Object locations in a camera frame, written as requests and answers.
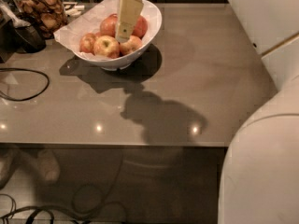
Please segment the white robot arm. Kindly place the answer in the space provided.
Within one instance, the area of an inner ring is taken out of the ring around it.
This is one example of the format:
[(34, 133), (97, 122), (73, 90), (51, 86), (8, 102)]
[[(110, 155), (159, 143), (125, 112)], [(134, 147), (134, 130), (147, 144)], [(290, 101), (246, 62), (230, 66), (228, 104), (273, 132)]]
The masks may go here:
[(238, 130), (218, 224), (299, 224), (299, 0), (228, 0), (277, 94)]

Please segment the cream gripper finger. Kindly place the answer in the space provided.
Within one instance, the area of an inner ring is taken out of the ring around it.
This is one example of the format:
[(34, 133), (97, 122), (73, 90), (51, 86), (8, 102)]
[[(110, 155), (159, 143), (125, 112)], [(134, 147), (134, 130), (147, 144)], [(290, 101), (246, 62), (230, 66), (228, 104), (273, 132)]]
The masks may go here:
[(142, 0), (120, 0), (115, 34), (119, 42), (129, 40), (142, 9)]

